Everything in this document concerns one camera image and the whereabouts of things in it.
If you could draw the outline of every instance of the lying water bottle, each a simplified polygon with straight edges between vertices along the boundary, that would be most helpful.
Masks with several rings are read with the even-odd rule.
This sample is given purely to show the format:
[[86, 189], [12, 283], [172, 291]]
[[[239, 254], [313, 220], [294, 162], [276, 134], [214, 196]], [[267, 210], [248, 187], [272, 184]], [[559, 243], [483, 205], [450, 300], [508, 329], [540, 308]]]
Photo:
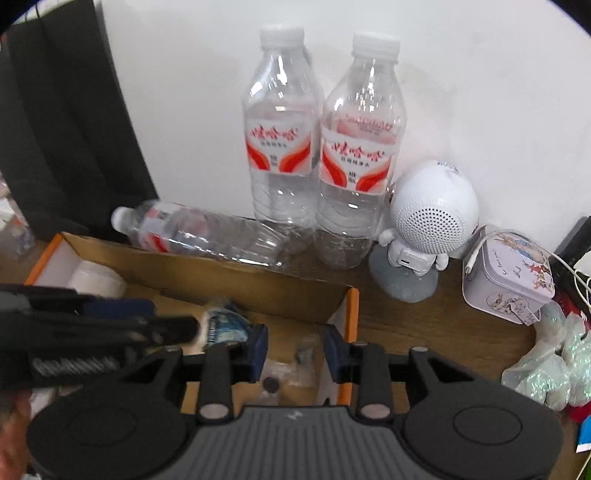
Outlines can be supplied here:
[[255, 220], [160, 200], [148, 200], [135, 209], [118, 207], [111, 224], [127, 235], [134, 247], [151, 252], [223, 258], [268, 267], [282, 264], [287, 241]]

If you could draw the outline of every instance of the bottle label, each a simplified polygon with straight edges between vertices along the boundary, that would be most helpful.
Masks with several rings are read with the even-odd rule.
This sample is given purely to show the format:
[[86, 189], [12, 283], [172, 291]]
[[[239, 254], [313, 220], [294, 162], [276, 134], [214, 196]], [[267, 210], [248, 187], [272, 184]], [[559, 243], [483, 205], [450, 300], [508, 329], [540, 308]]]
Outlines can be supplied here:
[[248, 163], [256, 170], [307, 175], [318, 163], [317, 121], [247, 119], [245, 135]]
[[138, 240], [142, 248], [151, 252], [170, 252], [169, 239], [164, 235], [166, 224], [173, 213], [184, 208], [178, 203], [154, 203], [139, 227]]
[[345, 190], [381, 195], [398, 144], [383, 144], [322, 129], [320, 179]]

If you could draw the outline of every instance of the tin box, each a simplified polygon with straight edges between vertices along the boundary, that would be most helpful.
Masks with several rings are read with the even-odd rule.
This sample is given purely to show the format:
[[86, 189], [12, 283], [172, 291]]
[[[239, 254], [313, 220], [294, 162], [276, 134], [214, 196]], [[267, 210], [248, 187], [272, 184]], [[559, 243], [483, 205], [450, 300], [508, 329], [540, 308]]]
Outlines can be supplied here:
[[[487, 225], [481, 237], [496, 227]], [[554, 282], [545, 253], [512, 233], [488, 239], [472, 271], [462, 281], [468, 305], [514, 323], [537, 322], [539, 309], [554, 296]]]

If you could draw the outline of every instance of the charging cable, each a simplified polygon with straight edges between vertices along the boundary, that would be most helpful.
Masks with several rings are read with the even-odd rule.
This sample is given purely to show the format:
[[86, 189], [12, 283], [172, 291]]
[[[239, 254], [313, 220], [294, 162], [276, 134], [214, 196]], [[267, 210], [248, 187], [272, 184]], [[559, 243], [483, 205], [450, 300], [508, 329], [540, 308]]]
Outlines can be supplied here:
[[[466, 262], [466, 268], [464, 269], [464, 273], [466, 275], [468, 275], [472, 271], [472, 269], [474, 268], [474, 264], [476, 263], [476, 259], [478, 258], [478, 253], [480, 252], [482, 245], [484, 245], [488, 239], [498, 235], [499, 233], [512, 233], [514, 235], [518, 235], [518, 236], [524, 238], [525, 240], [530, 241], [532, 244], [537, 246], [540, 250], [544, 251], [547, 255], [550, 255], [551, 257], [554, 257], [556, 260], [558, 260], [573, 275], [576, 290], [579, 293], [581, 300], [583, 300], [585, 305], [591, 311], [591, 303], [589, 302], [589, 293], [591, 293], [591, 287], [589, 287], [589, 280], [587, 280], [587, 282], [584, 282], [583, 279], [577, 275], [577, 272], [575, 270], [573, 270], [571, 268], [571, 266], [568, 265], [568, 263], [566, 263], [564, 260], [562, 260], [562, 258], [560, 258], [558, 255], [556, 255], [554, 252], [551, 252], [547, 248], [544, 248], [542, 245], [540, 245], [539, 242], [536, 242], [535, 240], [531, 239], [528, 235], [520, 232], [519, 230], [512, 230], [512, 229], [495, 230], [495, 231], [493, 231], [491, 233], [487, 233], [485, 236], [483, 236], [476, 243], [476, 245], [472, 249], [472, 252], [470, 253], [470, 256], [468, 257], [468, 261]], [[583, 297], [581, 291], [579, 290], [579, 286], [577, 285], [577, 282], [579, 282], [587, 291], [586, 292], [587, 298]]]

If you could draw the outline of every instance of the cardboard box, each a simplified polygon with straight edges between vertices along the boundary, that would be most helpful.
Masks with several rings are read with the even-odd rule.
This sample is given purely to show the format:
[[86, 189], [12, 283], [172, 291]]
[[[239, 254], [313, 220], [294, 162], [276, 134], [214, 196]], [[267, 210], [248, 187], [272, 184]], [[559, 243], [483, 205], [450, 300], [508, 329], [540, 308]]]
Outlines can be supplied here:
[[[291, 362], [298, 341], [320, 336], [323, 325], [336, 325], [347, 342], [357, 338], [359, 292], [355, 288], [263, 270], [234, 262], [198, 257], [155, 254], [143, 250], [69, 233], [56, 235], [27, 278], [26, 284], [68, 284], [83, 260], [115, 270], [128, 283], [127, 297], [154, 302], [158, 314], [191, 314], [200, 319], [204, 305], [216, 297], [233, 300], [252, 323], [269, 329], [267, 358]], [[199, 353], [184, 345], [185, 354]], [[316, 385], [313, 388], [282, 387], [282, 403], [294, 406], [349, 405], [351, 385], [336, 385], [330, 379], [320, 347], [315, 351]], [[194, 412], [198, 384], [189, 384], [182, 411]], [[261, 392], [259, 384], [233, 387], [236, 412], [244, 402]]]

